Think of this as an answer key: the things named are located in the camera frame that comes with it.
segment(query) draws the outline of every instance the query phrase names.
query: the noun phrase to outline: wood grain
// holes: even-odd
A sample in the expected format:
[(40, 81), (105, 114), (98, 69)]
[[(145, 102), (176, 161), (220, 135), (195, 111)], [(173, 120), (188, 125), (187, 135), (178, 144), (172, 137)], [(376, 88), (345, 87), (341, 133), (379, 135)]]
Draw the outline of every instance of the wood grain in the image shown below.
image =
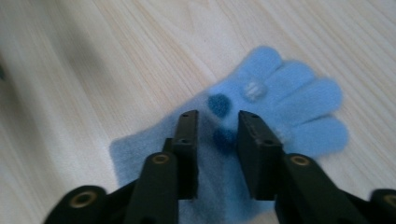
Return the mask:
[[(350, 142), (321, 158), (364, 199), (396, 189), (396, 2), (3, 0), (0, 223), (40, 223), (70, 189), (117, 188), (108, 146), (266, 45), (335, 78)], [(276, 223), (273, 212), (251, 223)]]

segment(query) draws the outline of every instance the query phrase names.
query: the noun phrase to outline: light wood tabletop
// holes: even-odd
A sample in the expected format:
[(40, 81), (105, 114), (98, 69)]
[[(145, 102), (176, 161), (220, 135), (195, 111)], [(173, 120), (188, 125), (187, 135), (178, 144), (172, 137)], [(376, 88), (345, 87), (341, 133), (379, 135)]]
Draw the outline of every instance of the light wood tabletop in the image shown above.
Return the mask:
[(110, 143), (260, 45), (341, 86), (350, 140), (319, 159), (334, 183), (366, 200), (396, 189), (395, 12), (394, 0), (2, 0), (0, 223), (41, 223), (81, 185), (117, 189)]

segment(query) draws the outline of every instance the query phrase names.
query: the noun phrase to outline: dark blue spot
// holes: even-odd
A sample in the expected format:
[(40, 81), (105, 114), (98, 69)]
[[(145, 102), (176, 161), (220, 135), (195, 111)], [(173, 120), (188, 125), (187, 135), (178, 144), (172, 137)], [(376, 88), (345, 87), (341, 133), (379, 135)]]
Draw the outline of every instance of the dark blue spot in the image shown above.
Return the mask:
[(210, 96), (207, 100), (207, 105), (210, 110), (221, 119), (230, 113), (232, 106), (230, 99), (221, 93)]
[(223, 154), (230, 154), (235, 148), (236, 133), (231, 130), (218, 128), (213, 133), (216, 148)]

